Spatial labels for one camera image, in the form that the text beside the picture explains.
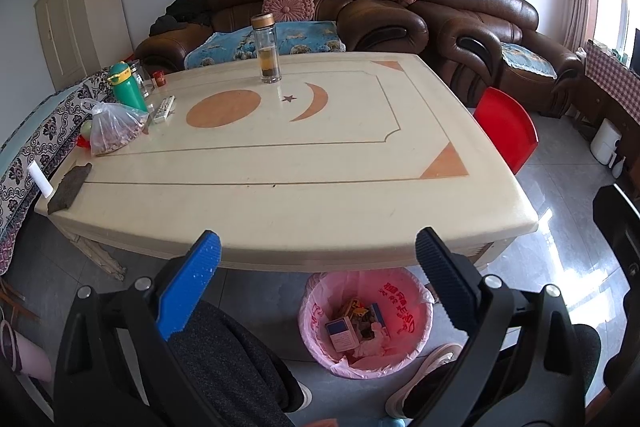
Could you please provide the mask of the checkered tablecloth side table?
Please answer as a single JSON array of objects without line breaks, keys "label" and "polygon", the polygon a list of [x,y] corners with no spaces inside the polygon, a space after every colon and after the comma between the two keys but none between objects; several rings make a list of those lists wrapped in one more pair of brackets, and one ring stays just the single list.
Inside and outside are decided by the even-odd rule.
[{"label": "checkered tablecloth side table", "polygon": [[585,72],[573,105],[589,124],[599,127],[604,118],[622,134],[618,153],[626,157],[632,173],[639,161],[639,77],[591,40],[586,43]]}]

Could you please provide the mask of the white appliance on floor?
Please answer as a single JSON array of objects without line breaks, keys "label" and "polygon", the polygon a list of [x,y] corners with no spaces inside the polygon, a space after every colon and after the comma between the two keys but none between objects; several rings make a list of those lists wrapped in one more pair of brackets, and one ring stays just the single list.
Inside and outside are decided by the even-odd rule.
[{"label": "white appliance on floor", "polygon": [[616,154],[618,142],[622,139],[622,132],[604,118],[600,128],[590,143],[590,152],[601,165],[608,165]]}]

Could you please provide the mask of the cream wooden cabinet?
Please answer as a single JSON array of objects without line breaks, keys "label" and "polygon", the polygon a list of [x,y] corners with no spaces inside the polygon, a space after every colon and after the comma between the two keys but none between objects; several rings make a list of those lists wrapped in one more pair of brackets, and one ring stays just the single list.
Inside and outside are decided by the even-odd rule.
[{"label": "cream wooden cabinet", "polygon": [[134,53],[122,0],[37,0],[35,14],[55,91]]}]

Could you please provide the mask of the glass teapot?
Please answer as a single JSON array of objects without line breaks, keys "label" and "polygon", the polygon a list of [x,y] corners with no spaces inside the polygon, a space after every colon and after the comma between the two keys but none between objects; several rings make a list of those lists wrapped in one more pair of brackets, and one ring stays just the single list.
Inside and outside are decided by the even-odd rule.
[{"label": "glass teapot", "polygon": [[133,75],[137,80],[143,98],[147,98],[154,90],[154,84],[150,74],[142,66],[139,60],[130,61],[128,65],[131,70],[131,75]]}]

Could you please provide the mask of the glass tea bottle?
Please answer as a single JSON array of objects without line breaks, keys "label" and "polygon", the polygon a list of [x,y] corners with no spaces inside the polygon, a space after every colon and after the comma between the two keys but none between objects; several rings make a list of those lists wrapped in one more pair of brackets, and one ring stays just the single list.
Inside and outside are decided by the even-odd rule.
[{"label": "glass tea bottle", "polygon": [[272,13],[254,16],[252,23],[260,75],[264,83],[275,83],[281,80],[279,50],[276,34],[276,22]]}]

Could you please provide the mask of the white tissue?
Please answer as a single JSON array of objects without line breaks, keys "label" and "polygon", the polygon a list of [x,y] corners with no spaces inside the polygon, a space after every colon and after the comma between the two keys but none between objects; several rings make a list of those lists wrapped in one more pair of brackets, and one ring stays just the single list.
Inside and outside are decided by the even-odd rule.
[{"label": "white tissue", "polygon": [[371,337],[361,340],[359,346],[354,350],[354,355],[358,359],[382,357],[392,351],[390,347],[390,334],[381,323],[371,324]]}]

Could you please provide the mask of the small red cup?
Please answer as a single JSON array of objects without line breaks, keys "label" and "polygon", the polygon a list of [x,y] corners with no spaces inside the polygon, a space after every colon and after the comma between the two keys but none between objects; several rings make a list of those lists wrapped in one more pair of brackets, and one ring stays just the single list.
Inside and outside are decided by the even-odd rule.
[{"label": "small red cup", "polygon": [[165,86],[166,79],[163,72],[161,72],[160,70],[157,70],[156,72],[153,72],[152,76],[153,76],[155,86],[157,88],[161,88]]}]

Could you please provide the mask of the white cylindrical tube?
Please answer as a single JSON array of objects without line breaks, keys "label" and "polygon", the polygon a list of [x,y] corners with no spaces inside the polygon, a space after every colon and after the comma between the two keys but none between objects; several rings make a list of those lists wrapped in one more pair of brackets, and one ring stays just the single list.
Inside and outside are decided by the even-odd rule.
[{"label": "white cylindrical tube", "polygon": [[54,194],[54,188],[48,178],[44,175],[38,162],[33,160],[28,166],[27,171],[32,178],[32,182],[36,184],[41,195],[45,199],[49,199]]}]

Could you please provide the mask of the blue white medicine box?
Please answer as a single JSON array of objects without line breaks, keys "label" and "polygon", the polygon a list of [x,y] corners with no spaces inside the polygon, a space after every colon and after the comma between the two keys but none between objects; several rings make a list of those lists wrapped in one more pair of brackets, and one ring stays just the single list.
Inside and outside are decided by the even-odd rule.
[{"label": "blue white medicine box", "polygon": [[369,309],[371,314],[371,322],[378,323],[382,327],[385,327],[386,323],[385,323],[382,311],[380,309],[380,306],[377,303],[371,303]]}]

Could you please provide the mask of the gold purple cigarette box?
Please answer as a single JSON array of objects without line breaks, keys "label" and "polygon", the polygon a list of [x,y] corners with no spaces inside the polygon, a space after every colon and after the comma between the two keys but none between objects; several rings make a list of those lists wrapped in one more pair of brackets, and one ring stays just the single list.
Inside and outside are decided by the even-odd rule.
[{"label": "gold purple cigarette box", "polygon": [[350,299],[343,313],[354,327],[369,327],[371,324],[370,309],[358,298]]}]

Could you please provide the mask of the person's dark trouser leg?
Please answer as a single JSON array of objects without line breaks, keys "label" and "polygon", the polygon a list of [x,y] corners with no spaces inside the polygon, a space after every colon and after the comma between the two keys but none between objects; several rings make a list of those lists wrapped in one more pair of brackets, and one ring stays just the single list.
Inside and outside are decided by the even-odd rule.
[{"label": "person's dark trouser leg", "polygon": [[192,385],[228,426],[289,426],[310,389],[243,325],[202,300],[168,346]]}]

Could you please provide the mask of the red plastic stool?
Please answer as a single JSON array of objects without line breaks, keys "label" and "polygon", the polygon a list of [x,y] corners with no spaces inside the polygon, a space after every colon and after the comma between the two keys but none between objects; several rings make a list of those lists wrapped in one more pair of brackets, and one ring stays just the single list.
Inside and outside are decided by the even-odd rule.
[{"label": "red plastic stool", "polygon": [[517,174],[539,143],[529,113],[512,96],[487,88],[475,107],[474,118],[512,173]]}]

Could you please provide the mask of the brown leather sofa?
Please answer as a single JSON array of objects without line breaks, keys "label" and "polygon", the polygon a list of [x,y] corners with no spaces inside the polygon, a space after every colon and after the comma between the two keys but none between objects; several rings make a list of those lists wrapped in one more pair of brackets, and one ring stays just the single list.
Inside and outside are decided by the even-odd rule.
[{"label": "brown leather sofa", "polygon": [[422,18],[406,0],[175,0],[134,51],[149,70],[179,72],[211,35],[250,28],[270,13],[278,23],[332,22],[349,51],[418,54],[427,45]]}]

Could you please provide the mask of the floral covered bench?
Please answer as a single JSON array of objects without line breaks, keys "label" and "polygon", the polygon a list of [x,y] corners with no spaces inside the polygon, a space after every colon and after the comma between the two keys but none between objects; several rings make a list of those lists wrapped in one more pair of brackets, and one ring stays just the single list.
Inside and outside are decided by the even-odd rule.
[{"label": "floral covered bench", "polygon": [[82,123],[89,117],[82,100],[112,101],[105,69],[43,100],[1,147],[1,272],[9,270],[18,232],[40,196],[28,173],[35,161],[50,178],[76,146]]}]

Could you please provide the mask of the blue white cigarette box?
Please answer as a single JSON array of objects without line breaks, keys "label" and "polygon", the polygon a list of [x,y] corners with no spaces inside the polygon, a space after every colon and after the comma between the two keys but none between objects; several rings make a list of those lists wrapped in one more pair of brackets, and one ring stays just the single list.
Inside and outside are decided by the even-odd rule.
[{"label": "blue white cigarette box", "polygon": [[326,323],[326,333],[336,352],[348,352],[360,346],[361,340],[349,317],[340,317]]}]

